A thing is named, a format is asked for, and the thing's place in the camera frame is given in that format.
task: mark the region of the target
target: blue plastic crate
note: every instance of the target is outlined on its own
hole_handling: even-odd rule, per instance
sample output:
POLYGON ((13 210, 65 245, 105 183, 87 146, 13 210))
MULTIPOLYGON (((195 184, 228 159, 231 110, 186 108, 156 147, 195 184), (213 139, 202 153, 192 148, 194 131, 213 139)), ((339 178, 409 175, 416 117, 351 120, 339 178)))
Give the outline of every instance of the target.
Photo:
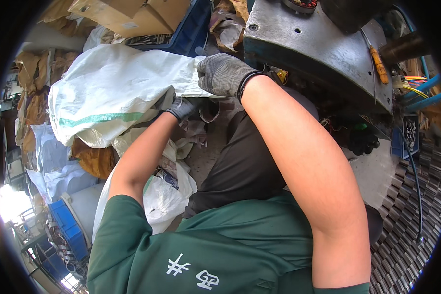
MULTIPOLYGON (((418 115, 405 115, 406 119, 411 119, 416 121, 417 130, 415 133, 415 145, 413 146, 413 151, 411 152, 412 155, 417 153, 419 151, 419 145, 420 145, 420 133, 419 133, 419 124, 418 124, 418 115)), ((398 127, 394 128, 394 131, 392 132, 392 154, 398 155, 403 159, 408 158, 408 152, 405 149, 404 146, 404 140, 400 136, 400 132, 398 131, 398 127)))
POLYGON ((55 251, 43 261, 43 267, 58 281, 64 279, 69 273, 69 270, 65 267, 64 261, 55 253, 55 251))
POLYGON ((75 218, 65 205, 63 200, 49 205, 54 220, 57 222, 62 234, 69 243, 69 246, 78 261, 88 255, 82 230, 78 226, 75 218))
POLYGON ((210 0, 193 0, 186 15, 176 32, 171 37, 170 43, 162 45, 134 45, 131 46, 141 51, 163 50, 175 54, 196 57, 196 47, 204 47, 211 20, 212 2, 210 0))

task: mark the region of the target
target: forearm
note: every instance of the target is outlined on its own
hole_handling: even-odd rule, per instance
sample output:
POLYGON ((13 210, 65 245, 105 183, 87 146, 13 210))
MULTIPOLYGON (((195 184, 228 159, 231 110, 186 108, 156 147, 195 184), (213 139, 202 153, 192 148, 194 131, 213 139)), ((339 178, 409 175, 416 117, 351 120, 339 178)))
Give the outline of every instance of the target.
POLYGON ((361 210, 363 201, 345 155, 329 133, 293 97, 271 79, 261 76, 247 84, 242 105, 259 129, 304 213, 313 212, 307 215, 312 226, 329 230, 353 217, 349 213, 357 207, 361 210), (339 187, 346 187, 346 190, 337 191, 339 187))
POLYGON ((248 82, 242 105, 310 222, 314 286, 369 282, 365 207, 351 166, 335 140, 267 77, 248 82))
POLYGON ((109 198, 124 194, 142 205, 142 191, 154 172, 177 118, 165 112, 159 116, 129 147, 115 167, 109 198))

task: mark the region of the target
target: gray work glove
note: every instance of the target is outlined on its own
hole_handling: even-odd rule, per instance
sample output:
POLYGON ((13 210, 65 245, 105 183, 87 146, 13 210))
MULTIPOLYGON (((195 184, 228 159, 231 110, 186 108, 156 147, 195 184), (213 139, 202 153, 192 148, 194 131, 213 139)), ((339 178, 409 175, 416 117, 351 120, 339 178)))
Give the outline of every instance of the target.
POLYGON ((242 98, 248 80, 265 75, 240 59, 225 53, 207 56, 197 66, 198 85, 214 95, 242 98))
POLYGON ((194 114, 205 99, 207 98, 176 97, 173 104, 165 111, 175 115, 178 121, 181 121, 194 114))

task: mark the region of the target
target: gray metal plate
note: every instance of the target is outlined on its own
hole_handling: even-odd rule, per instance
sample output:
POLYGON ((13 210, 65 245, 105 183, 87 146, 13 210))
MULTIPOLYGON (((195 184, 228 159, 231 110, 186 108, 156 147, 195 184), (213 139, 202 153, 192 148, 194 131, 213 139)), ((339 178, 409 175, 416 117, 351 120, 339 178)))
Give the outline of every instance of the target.
MULTIPOLYGON (((375 20, 363 30, 376 49, 386 44, 382 27, 375 20)), ((374 64, 361 32, 345 35, 323 13, 320 3, 315 13, 304 15, 296 14, 281 0, 256 0, 246 25, 244 48, 246 60, 250 55, 274 66, 298 70, 312 81, 357 100, 362 104, 357 106, 359 109, 391 112, 389 73, 390 83, 382 84, 374 74, 374 64), (258 28, 252 31, 251 25, 258 28)))

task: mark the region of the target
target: white chinese characters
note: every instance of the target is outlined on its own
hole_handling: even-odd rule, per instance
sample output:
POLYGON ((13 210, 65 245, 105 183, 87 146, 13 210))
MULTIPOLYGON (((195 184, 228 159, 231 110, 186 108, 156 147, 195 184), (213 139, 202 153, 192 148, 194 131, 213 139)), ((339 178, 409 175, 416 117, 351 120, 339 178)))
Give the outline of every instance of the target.
POLYGON ((201 281, 201 283, 197 284, 197 286, 200 288, 211 290, 211 285, 219 284, 219 278, 215 275, 211 275, 206 270, 203 270, 197 274, 196 278, 201 281))
POLYGON ((178 264, 182 256, 183 254, 180 253, 175 262, 173 262, 171 259, 168 259, 168 263, 170 263, 170 265, 168 266, 168 271, 166 272, 167 275, 171 274, 171 272, 174 271, 175 273, 173 275, 176 276, 177 274, 182 274, 182 270, 189 270, 187 266, 191 265, 191 263, 178 264))

